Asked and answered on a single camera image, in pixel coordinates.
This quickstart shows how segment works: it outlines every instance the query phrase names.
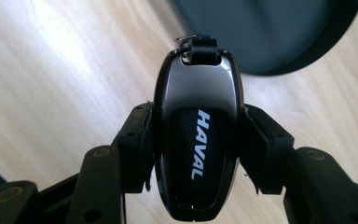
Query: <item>black round object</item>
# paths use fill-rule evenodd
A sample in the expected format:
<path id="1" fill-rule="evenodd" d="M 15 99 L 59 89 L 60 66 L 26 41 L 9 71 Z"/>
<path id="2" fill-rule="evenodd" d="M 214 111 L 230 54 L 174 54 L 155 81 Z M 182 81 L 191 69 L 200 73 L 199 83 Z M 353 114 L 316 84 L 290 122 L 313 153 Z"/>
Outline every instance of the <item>black round object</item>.
<path id="1" fill-rule="evenodd" d="M 358 0 L 171 1 L 186 32 L 208 34 L 236 58 L 243 73 L 280 75 L 299 70 L 345 34 Z"/>

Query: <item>car key fob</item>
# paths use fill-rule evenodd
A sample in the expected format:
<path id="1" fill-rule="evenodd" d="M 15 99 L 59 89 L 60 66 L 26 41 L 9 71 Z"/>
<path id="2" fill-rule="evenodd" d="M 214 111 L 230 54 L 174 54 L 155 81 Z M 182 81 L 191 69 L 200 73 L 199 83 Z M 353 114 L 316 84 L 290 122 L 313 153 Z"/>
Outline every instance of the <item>car key fob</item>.
<path id="1" fill-rule="evenodd" d="M 225 203 L 238 165 L 241 73 L 207 35 L 176 42 L 153 105 L 158 190 L 173 218 L 206 221 Z"/>

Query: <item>white lettering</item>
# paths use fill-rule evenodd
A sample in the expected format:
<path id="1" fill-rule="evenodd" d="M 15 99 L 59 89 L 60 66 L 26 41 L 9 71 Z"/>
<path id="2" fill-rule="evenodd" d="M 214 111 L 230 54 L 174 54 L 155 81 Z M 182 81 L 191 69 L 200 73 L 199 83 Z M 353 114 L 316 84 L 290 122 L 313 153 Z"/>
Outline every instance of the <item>white lettering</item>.
<path id="1" fill-rule="evenodd" d="M 193 170 L 191 172 L 191 179 L 194 180 L 195 175 L 203 175 L 203 162 L 205 161 L 205 154 L 202 150 L 206 149 L 206 145 L 208 142 L 208 137 L 205 134 L 205 132 L 202 130 L 209 129 L 209 124 L 207 123 L 207 120 L 209 120 L 211 117 L 209 114 L 203 112 L 202 110 L 199 110 L 199 116 L 200 119 L 197 120 L 197 136 L 196 140 L 205 144 L 205 145 L 196 145 L 194 146 L 194 162 L 193 162 Z"/>
<path id="2" fill-rule="evenodd" d="M 210 118 L 209 114 L 203 112 L 202 110 L 199 110 L 199 115 L 202 119 L 197 120 L 197 124 L 205 129 L 209 129 L 209 124 L 206 122 L 206 120 Z"/>
<path id="3" fill-rule="evenodd" d="M 206 134 L 205 132 L 202 130 L 202 128 L 200 128 L 199 125 L 197 125 L 197 136 L 196 136 L 196 139 L 197 141 L 203 143 L 203 144 L 206 144 L 206 142 L 208 141 L 207 140 L 207 137 L 206 137 Z"/>
<path id="4" fill-rule="evenodd" d="M 202 171 L 199 171 L 199 170 L 197 170 L 197 169 L 193 169 L 193 171 L 191 172 L 191 179 L 194 180 L 194 176 L 195 176 L 195 175 L 200 175 L 200 176 L 202 176 Z"/>

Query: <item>wooden floor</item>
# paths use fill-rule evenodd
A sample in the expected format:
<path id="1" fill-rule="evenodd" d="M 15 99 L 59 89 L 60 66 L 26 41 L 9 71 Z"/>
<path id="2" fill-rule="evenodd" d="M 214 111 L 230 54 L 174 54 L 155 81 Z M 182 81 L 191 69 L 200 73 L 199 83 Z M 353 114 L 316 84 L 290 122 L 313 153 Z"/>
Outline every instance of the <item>wooden floor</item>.
<path id="1" fill-rule="evenodd" d="M 131 109 L 153 100 L 172 40 L 184 34 L 157 1 L 0 1 L 0 174 L 39 189 L 79 171 Z M 242 75 L 245 103 L 335 157 L 358 183 L 358 17 L 318 62 L 279 77 Z M 282 196 L 256 195 L 242 168 L 210 223 L 287 223 Z M 152 190 L 127 195 L 129 223 L 176 223 Z"/>

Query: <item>screw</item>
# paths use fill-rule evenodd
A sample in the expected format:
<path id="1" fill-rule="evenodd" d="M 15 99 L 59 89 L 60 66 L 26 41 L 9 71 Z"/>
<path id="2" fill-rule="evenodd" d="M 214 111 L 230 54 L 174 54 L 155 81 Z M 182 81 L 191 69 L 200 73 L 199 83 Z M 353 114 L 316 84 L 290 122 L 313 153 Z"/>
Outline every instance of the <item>screw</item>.
<path id="1" fill-rule="evenodd" d="M 101 149 L 96 150 L 96 151 L 92 154 L 92 156 L 93 156 L 93 157 L 104 157 L 104 156 L 106 156 L 106 155 L 109 154 L 109 153 L 110 153 L 110 149 L 108 149 L 108 148 L 101 148 Z"/>
<path id="2" fill-rule="evenodd" d="M 322 161 L 324 160 L 324 154 L 315 151 L 315 150 L 309 150 L 307 151 L 307 155 L 309 158 L 317 160 L 317 161 Z"/>
<path id="3" fill-rule="evenodd" d="M 13 186 L 0 191 L 0 203 L 7 203 L 18 198 L 24 191 L 23 187 Z"/>

